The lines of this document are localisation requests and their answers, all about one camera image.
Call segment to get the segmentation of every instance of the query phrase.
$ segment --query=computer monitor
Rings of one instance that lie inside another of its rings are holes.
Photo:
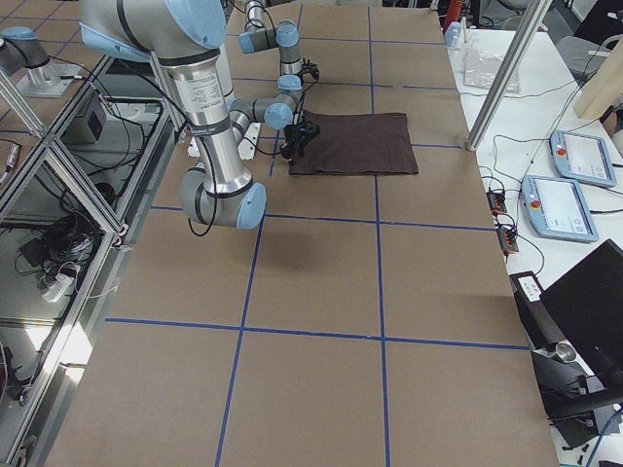
[[[623,388],[623,250],[602,243],[541,294],[605,388]]]

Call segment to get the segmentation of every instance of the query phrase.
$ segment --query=sticker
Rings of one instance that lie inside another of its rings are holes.
[[[205,112],[211,107],[225,105],[216,73],[200,80],[176,81],[175,85],[187,112]]]
[[[538,302],[541,300],[541,289],[538,288],[538,284],[534,281],[534,277],[520,277],[519,285],[522,286],[528,300],[531,302]]]

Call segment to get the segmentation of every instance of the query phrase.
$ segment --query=white table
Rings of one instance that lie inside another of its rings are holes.
[[[504,54],[512,37],[511,31],[471,30],[467,47],[479,48],[491,54]],[[461,103],[467,124],[471,128],[478,112],[485,100],[484,96],[465,94],[486,94],[486,90],[468,87],[463,84],[463,72],[461,65],[461,52],[449,51],[451,62],[455,70],[455,79],[458,90],[461,92]],[[556,48],[546,33],[539,32],[534,37],[532,44],[519,67],[519,94],[539,94],[545,90],[552,90],[563,85],[560,90],[548,92],[539,97],[526,97],[522,99],[504,98],[485,138],[477,151],[478,163],[484,167],[494,167],[494,137],[498,134],[510,136],[519,140],[532,138],[545,138],[550,134],[550,127],[558,120],[566,101],[577,90],[577,85],[571,77]],[[578,119],[573,111],[572,102],[564,113],[560,123],[555,129],[569,130],[585,125],[590,121]],[[623,158],[607,137],[607,134],[599,122],[591,123],[581,130],[586,134],[601,136],[607,141],[607,148],[613,162],[623,162]],[[534,141],[528,143],[516,143],[504,138],[497,138],[497,168],[508,175],[522,179],[530,167],[529,174],[559,176],[552,163],[548,142]],[[623,191],[623,170],[615,169],[619,183],[615,188]],[[486,168],[481,168],[483,176],[490,175]],[[507,190],[517,190],[519,184],[504,175],[494,172],[494,177],[499,178]],[[483,180],[485,187],[489,187],[490,179]],[[493,181],[492,188],[499,185]],[[605,190],[582,185],[582,191],[591,209],[609,210],[623,207],[623,197],[608,193]],[[576,243],[562,240],[552,240],[537,236],[530,225],[523,204],[517,203],[518,192],[506,194],[506,204],[511,216],[518,220],[519,234],[534,242],[545,256],[545,265],[538,276],[543,287],[549,287],[566,271],[593,251],[607,238],[612,238],[617,244],[623,245],[623,213],[594,215],[593,219],[597,227],[600,240],[596,243]],[[525,270],[537,271],[541,265],[539,253],[521,238],[519,241],[520,252],[511,255],[507,263],[509,274]],[[576,465],[581,453],[575,451],[563,451],[564,440],[559,432],[552,428],[559,459],[562,463]],[[597,467],[599,460],[611,460],[623,462],[623,435],[607,436],[600,446],[598,455],[593,460],[592,467]]]

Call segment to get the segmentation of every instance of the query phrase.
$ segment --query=blue cap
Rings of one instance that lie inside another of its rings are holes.
[[[218,49],[225,42],[225,14],[217,0],[166,0],[179,28],[196,44]]]
[[[253,43],[251,42],[251,36],[248,32],[242,32],[238,36],[238,41],[240,42],[240,49],[243,54],[254,54],[255,48],[253,47]]]
[[[280,90],[302,90],[301,78],[296,75],[283,75],[276,80],[276,86]]]
[[[299,42],[299,29],[289,19],[282,21],[276,27],[276,42],[281,47],[294,47]]]
[[[266,188],[261,183],[255,183],[242,200],[236,228],[247,231],[255,229],[262,221],[264,211],[266,211]]]
[[[2,37],[6,37],[7,39],[16,39],[20,41],[35,41],[37,39],[37,35],[35,32],[26,26],[14,26],[7,27],[2,33],[0,33]]]
[[[139,49],[129,46],[114,37],[107,36],[86,24],[80,23],[82,29],[82,40],[85,45],[94,51],[106,55],[112,55],[116,58],[129,61],[149,62],[151,56]]]
[[[286,125],[292,123],[292,119],[294,119],[292,109],[281,102],[269,105],[264,113],[264,122],[272,129],[284,129]]]

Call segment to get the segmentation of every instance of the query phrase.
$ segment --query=brown cloth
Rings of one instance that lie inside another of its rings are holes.
[[[290,175],[419,172],[405,114],[304,115],[320,134],[294,158]]]

